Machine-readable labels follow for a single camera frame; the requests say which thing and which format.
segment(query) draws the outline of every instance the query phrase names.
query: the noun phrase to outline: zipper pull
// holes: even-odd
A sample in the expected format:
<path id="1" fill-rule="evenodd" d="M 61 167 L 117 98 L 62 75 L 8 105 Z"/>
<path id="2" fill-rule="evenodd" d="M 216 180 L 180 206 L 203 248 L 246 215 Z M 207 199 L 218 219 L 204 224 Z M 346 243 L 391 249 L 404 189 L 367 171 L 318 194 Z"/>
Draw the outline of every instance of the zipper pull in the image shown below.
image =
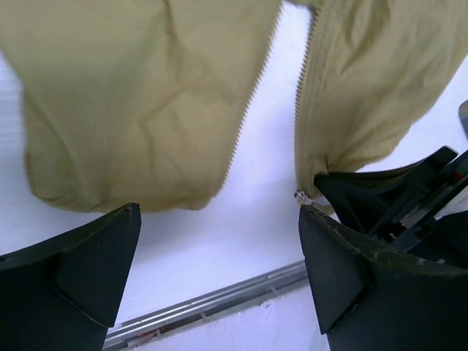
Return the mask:
<path id="1" fill-rule="evenodd" d="M 314 205 L 314 201 L 310 199 L 305 192 L 299 190 L 294 193 L 294 198 L 298 201 L 299 205 Z"/>

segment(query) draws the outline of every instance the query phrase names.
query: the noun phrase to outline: zipper teeth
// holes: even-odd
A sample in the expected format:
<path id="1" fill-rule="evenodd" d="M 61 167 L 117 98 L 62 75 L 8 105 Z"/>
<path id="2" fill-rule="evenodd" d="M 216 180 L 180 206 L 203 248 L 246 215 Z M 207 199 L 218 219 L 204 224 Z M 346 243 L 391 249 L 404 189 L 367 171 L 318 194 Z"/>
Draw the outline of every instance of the zipper teeth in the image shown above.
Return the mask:
<path id="1" fill-rule="evenodd" d="M 278 7 L 278 10 L 277 10 L 277 14 L 276 14 L 276 18 L 275 18 L 275 21 L 274 21 L 274 24 L 273 24 L 273 28 L 270 30 L 270 35 L 268 37 L 268 46 L 267 46 L 267 53 L 265 55 L 265 59 L 263 60 L 262 66 L 260 68 L 260 72 L 259 72 L 257 78 L 255 79 L 254 87 L 253 87 L 252 92 L 251 92 L 251 94 L 249 96 L 249 99 L 247 100 L 247 104 L 246 104 L 246 107 L 244 108 L 244 112 L 242 113 L 241 124 L 239 126 L 238 131 L 237 131 L 237 135 L 235 136 L 234 149 L 233 149 L 233 152 L 231 153 L 231 157 L 230 157 L 230 160 L 229 160 L 229 165 L 227 166 L 227 172 L 224 175 L 224 179 L 223 179 L 223 182 L 222 182 L 222 188 L 224 188 L 224 186 L 226 185 L 227 177 L 229 176 L 229 173 L 230 173 L 231 168 L 233 166 L 234 157 L 235 157 L 235 154 L 236 154 L 238 146 L 239 146 L 239 140 L 241 138 L 242 129 L 244 128 L 246 116 L 247 116 L 247 113 L 249 111 L 250 105 L 252 104 L 252 100 L 254 99 L 255 92 L 258 90 L 258 86 L 260 84 L 260 81 L 263 78 L 263 75 L 265 74 L 265 71 L 266 71 L 266 67 L 268 66 L 268 62 L 270 61 L 271 46 L 273 44 L 273 40 L 275 39 L 276 33 L 278 31 L 279 20 L 281 18 L 281 14 L 283 13 L 283 11 L 284 11 L 284 2 L 281 0 L 279 2 L 279 7 Z"/>
<path id="2" fill-rule="evenodd" d="M 299 114 L 301 113 L 301 101 L 303 97 L 303 84 L 306 79 L 308 72 L 308 57 L 312 42 L 314 41 L 314 29 L 317 26 L 317 19 L 320 16 L 320 8 L 314 8 L 312 22 L 309 27 L 309 35 L 306 43 L 306 52 L 303 57 L 301 73 L 299 75 L 298 86 L 295 93 L 295 120 L 294 120 L 294 168 L 295 168 L 295 180 L 299 187 L 299 174 L 298 174 L 298 125 L 299 125 Z"/>

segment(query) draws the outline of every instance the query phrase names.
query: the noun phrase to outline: metal rail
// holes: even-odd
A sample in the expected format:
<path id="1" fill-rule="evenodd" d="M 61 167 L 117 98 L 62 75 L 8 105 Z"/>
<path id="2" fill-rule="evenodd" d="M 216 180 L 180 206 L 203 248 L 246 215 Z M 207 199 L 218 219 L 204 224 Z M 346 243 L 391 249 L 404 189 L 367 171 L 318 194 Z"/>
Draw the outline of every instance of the metal rail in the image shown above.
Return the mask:
<path id="1" fill-rule="evenodd" d="M 280 295 L 288 288 L 305 283 L 307 283 L 305 262 L 294 263 L 130 320 L 107 335 L 103 350 L 123 350 L 135 346 L 139 340 L 145 341 L 197 321 L 206 321 L 210 316 L 221 314 L 237 306 L 242 306 L 241 309 L 244 309 L 262 303 L 275 295 Z"/>

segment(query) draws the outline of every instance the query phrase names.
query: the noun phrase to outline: brown fabric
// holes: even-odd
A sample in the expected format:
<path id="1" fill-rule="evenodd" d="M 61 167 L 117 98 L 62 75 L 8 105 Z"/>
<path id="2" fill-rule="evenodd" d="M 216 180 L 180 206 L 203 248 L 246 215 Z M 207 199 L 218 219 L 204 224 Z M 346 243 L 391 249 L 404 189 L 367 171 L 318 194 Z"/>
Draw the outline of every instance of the brown fabric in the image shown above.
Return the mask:
<path id="1" fill-rule="evenodd" d="M 309 0 L 298 188 L 388 155 L 467 53 L 468 1 Z M 225 179 L 279 0 L 0 0 L 32 192 L 73 211 L 199 209 Z"/>

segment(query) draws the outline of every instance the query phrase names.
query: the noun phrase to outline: zipper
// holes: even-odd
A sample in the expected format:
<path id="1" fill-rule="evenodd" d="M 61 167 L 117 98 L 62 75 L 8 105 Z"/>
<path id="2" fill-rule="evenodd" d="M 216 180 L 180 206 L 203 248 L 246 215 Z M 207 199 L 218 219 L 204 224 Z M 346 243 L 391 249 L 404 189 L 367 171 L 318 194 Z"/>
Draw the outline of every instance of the zipper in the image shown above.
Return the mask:
<path id="1" fill-rule="evenodd" d="M 317 20 L 320 16 L 320 8 L 315 7 L 313 9 L 312 15 L 313 15 L 313 18 L 312 18 L 310 28 L 309 28 L 309 35 L 308 35 L 307 43 L 306 43 L 306 52 L 303 57 L 301 73 L 299 75 L 298 86 L 297 86 L 296 94 L 295 94 L 294 169 L 295 169 L 295 180 L 296 180 L 296 184 L 298 185 L 298 188 L 300 188 L 299 186 L 300 170 L 298 167 L 298 155 L 302 154 L 302 150 L 299 150 L 299 147 L 298 147 L 298 129 L 299 129 L 299 121 L 301 117 L 301 105 L 302 105 L 302 101 L 304 98 L 303 87 L 304 87 L 306 77 L 309 74 L 309 67 L 311 66 L 309 64 L 309 55 L 310 55 L 310 50 L 312 48 L 312 44 L 314 41 L 314 30 L 315 30 L 315 27 L 317 26 Z M 305 193 L 305 191 L 302 189 L 298 189 L 295 192 L 294 198 L 298 201 L 299 205 L 314 205 L 315 204 L 315 202 L 311 200 L 310 197 L 307 195 L 307 193 Z"/>
<path id="2" fill-rule="evenodd" d="M 268 45 L 267 45 L 267 50 L 266 50 L 266 54 L 265 54 L 265 59 L 263 60 L 263 63 L 262 63 L 262 66 L 260 68 L 259 74 L 255 78 L 254 86 L 253 86 L 253 88 L 251 90 L 250 96 L 249 96 L 249 98 L 247 100 L 246 106 L 245 106 L 244 111 L 242 113 L 241 124 L 240 124 L 240 126 L 238 128 L 237 135 L 235 136 L 235 143 L 234 143 L 233 152 L 231 153 L 231 156 L 230 156 L 230 159 L 229 159 L 229 165 L 227 166 L 227 170 L 226 170 L 226 173 L 224 174 L 224 179 L 222 181 L 222 186 L 221 186 L 220 189 L 224 188 L 224 186 L 226 185 L 227 177 L 229 176 L 231 168 L 233 167 L 233 161 L 234 161 L 235 153 L 237 152 L 237 149 L 238 149 L 238 146 L 239 146 L 239 140 L 241 139 L 241 134 L 242 134 L 242 130 L 244 128 L 244 123 L 245 123 L 245 120 L 246 120 L 246 116 L 247 116 L 247 113 L 249 111 L 250 105 L 252 104 L 252 100 L 254 99 L 255 92 L 258 90 L 258 86 L 260 85 L 260 81 L 261 81 L 263 75 L 265 74 L 266 67 L 268 66 L 268 62 L 270 61 L 271 46 L 273 44 L 273 40 L 275 38 L 275 35 L 276 35 L 277 31 L 278 31 L 279 20 L 281 18 L 281 14 L 283 13 L 283 11 L 284 11 L 284 0 L 280 0 L 280 1 L 278 1 L 278 8 L 276 9 L 275 21 L 273 22 L 273 26 L 272 26 L 271 30 L 269 31 L 270 34 L 268 36 Z"/>

